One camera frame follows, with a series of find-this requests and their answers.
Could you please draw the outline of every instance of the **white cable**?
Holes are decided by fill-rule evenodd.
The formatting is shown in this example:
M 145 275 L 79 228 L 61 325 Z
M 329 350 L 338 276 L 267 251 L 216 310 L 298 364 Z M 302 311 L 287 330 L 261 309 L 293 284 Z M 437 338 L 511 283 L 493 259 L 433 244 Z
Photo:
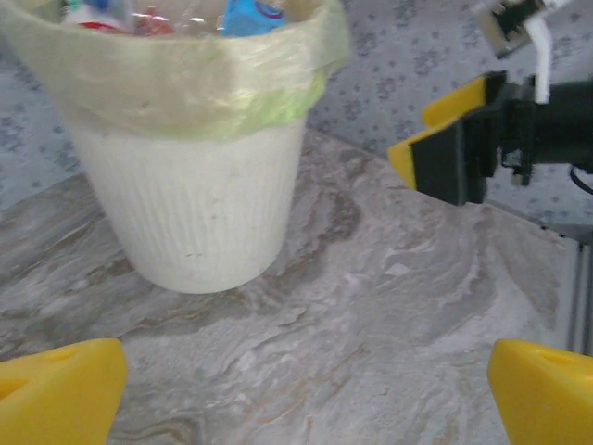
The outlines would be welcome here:
M 536 47 L 536 103 L 547 104 L 552 71 L 552 36 L 548 24 L 541 16 L 530 18 L 524 27 Z

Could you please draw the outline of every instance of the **patterned wallpaper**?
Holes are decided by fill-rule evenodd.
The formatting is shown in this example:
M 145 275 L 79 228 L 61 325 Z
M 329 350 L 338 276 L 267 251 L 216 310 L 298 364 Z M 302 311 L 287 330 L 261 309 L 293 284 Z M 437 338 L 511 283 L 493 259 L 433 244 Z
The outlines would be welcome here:
M 420 109 L 487 70 L 522 79 L 533 48 L 498 61 L 471 20 L 472 0 L 343 0 L 355 56 L 312 110 L 310 124 L 383 156 L 422 129 Z M 552 18 L 554 81 L 593 74 L 593 2 L 574 0 Z M 0 209 L 81 170 L 42 87 L 0 37 Z M 593 221 L 593 197 L 564 166 L 536 170 L 527 189 L 501 170 L 489 197 L 545 222 Z

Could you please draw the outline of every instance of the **green plastic bag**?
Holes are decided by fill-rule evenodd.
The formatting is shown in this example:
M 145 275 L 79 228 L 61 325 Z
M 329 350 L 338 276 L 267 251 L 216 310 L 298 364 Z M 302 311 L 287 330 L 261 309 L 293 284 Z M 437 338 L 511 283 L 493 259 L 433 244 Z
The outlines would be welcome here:
M 0 29 L 57 104 L 138 133 L 225 140 L 304 117 L 349 57 L 339 0 L 288 0 L 263 35 L 143 38 L 61 25 L 59 2 L 0 0 Z

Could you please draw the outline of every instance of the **white trash can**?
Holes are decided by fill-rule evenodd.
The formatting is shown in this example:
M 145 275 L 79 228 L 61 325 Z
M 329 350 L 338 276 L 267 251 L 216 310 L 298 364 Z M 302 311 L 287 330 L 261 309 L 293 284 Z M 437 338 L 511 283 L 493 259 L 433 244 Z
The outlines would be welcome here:
M 246 38 L 143 38 L 0 0 L 0 27 L 54 98 L 133 266 L 187 293 L 257 277 L 284 241 L 310 108 L 349 56 L 339 0 Z
M 186 293 L 240 286 L 284 241 L 305 120 L 230 142 L 142 136 L 88 112 L 65 122 L 136 270 Z

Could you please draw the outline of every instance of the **gray marble surface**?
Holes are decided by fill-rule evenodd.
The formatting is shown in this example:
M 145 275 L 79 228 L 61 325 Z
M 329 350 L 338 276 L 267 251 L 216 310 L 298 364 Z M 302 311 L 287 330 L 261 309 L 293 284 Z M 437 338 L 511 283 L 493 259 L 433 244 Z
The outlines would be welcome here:
M 309 133 L 284 251 L 180 295 L 132 270 L 77 177 L 0 213 L 0 360 L 118 337 L 113 444 L 504 444 L 493 342 L 548 342 L 562 241 L 453 208 Z

